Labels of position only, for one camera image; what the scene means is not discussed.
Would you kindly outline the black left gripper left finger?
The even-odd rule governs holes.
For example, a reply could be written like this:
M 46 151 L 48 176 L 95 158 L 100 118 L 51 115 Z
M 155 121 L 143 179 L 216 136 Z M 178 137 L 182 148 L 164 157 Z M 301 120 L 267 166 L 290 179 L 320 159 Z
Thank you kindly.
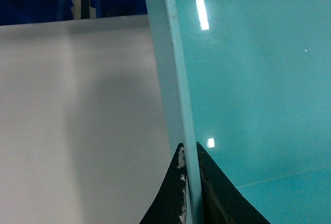
M 186 177 L 184 145 L 180 143 L 161 187 L 140 223 L 186 223 Z

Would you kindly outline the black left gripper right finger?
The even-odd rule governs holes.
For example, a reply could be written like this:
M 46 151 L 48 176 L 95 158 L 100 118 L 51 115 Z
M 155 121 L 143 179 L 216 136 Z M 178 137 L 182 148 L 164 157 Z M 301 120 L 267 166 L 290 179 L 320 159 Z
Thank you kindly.
M 205 223 L 269 223 L 197 143 Z

